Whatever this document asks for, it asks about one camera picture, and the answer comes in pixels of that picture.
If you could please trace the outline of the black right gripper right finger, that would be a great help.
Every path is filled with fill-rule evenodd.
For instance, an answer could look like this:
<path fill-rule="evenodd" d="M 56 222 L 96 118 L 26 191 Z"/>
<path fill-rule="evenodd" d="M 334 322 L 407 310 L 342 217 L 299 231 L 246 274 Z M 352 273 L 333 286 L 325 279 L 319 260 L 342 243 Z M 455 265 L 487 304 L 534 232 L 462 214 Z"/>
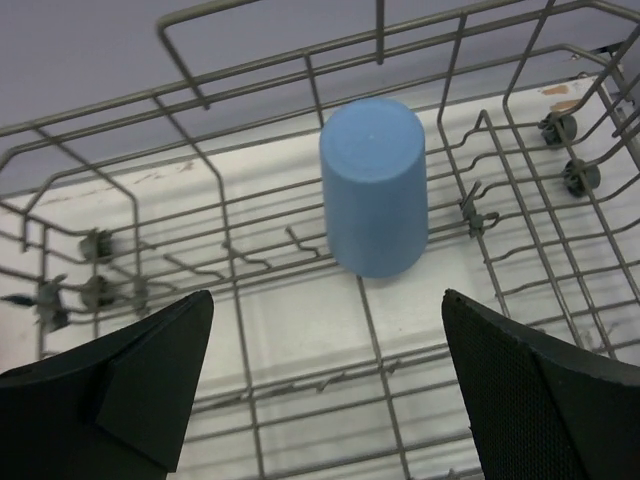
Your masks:
<path fill-rule="evenodd" d="M 487 479 L 636 479 L 639 369 L 448 289 L 442 320 Z"/>

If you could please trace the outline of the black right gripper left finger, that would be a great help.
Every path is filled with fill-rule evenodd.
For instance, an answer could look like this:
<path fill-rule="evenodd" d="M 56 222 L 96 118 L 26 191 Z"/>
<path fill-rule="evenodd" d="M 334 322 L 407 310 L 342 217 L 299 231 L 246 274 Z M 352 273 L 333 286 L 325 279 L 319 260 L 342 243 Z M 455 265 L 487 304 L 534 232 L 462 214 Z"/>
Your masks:
<path fill-rule="evenodd" d="M 214 318 L 207 290 L 1 375 L 4 479 L 176 472 Z"/>

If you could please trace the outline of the blue tall tumbler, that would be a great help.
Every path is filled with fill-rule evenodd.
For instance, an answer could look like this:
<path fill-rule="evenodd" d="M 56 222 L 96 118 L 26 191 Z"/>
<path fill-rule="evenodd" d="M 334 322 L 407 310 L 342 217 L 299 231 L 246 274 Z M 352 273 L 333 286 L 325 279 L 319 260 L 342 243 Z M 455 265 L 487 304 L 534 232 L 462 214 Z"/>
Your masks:
<path fill-rule="evenodd" d="M 409 269 L 429 237 L 425 132 L 387 98 L 351 102 L 319 137 L 324 218 L 335 260 L 365 278 Z"/>

